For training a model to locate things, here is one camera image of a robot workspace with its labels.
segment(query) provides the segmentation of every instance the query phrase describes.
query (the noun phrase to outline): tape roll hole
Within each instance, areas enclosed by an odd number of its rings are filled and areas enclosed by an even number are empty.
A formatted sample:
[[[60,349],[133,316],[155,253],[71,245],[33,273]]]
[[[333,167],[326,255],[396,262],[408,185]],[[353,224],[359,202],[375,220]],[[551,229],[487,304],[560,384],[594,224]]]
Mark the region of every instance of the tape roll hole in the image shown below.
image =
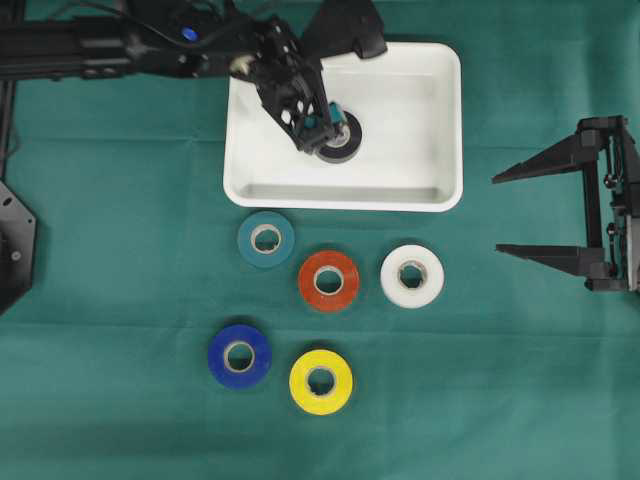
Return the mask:
[[[336,267],[322,267],[313,276],[313,285],[323,295],[337,295],[344,285],[344,275]]]
[[[336,387],[336,376],[327,367],[316,367],[307,375],[307,387],[312,395],[325,397]]]
[[[405,262],[398,270],[400,284],[408,290],[418,290],[427,283],[427,269],[415,260]]]
[[[275,253],[282,243],[282,234],[275,225],[258,225],[251,232],[251,246],[262,255]]]
[[[247,342],[233,342],[224,349],[224,365],[234,373],[243,373],[253,366],[256,352]]]

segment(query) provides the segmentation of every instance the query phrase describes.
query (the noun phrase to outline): robotic arm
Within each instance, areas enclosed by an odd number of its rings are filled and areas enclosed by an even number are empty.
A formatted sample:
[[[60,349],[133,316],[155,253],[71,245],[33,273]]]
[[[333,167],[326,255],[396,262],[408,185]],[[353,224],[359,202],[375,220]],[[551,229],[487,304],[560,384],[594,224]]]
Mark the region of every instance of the robotic arm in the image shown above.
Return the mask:
[[[256,20],[233,0],[224,1],[223,11],[196,0],[126,0],[120,9],[92,2],[72,6],[110,15],[2,27],[0,80],[231,75],[256,85],[264,109],[298,150],[332,161],[359,146],[361,135],[351,135],[360,132],[357,120],[327,101],[320,60],[386,51],[371,0],[325,0],[300,38],[279,17]],[[357,145],[345,149],[348,140]]]

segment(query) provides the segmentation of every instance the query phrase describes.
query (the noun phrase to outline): white tape roll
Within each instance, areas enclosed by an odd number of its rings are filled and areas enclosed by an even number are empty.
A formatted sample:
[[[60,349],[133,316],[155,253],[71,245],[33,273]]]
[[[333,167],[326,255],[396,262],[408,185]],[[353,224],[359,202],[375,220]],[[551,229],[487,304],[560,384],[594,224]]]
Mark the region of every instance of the white tape roll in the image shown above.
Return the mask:
[[[421,281],[416,288],[401,279],[405,267],[417,268]],[[420,308],[433,302],[444,287],[444,269],[431,250],[419,245],[405,245],[391,252],[380,270],[382,290],[389,300],[402,308]]]

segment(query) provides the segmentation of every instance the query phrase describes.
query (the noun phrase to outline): blue cap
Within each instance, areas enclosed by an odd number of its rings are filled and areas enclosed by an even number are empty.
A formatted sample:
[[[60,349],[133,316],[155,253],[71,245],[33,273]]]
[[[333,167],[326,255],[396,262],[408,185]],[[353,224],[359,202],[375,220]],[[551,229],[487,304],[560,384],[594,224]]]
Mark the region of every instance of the blue cap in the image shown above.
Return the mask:
[[[198,41],[198,32],[196,32],[193,28],[190,28],[190,27],[184,27],[182,29],[182,36],[190,42]]]

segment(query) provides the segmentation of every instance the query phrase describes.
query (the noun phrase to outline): yellow tape roll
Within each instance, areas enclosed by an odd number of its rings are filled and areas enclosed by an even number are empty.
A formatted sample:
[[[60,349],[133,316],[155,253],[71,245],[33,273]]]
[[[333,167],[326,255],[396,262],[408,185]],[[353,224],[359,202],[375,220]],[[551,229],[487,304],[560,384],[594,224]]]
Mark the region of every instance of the yellow tape roll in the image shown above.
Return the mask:
[[[316,395],[309,386],[309,375],[325,369],[333,375],[333,388],[326,395]],[[293,400],[305,412],[329,415],[340,410],[353,390],[353,375],[344,358],[329,350],[312,350],[302,355],[291,368],[289,390]]]

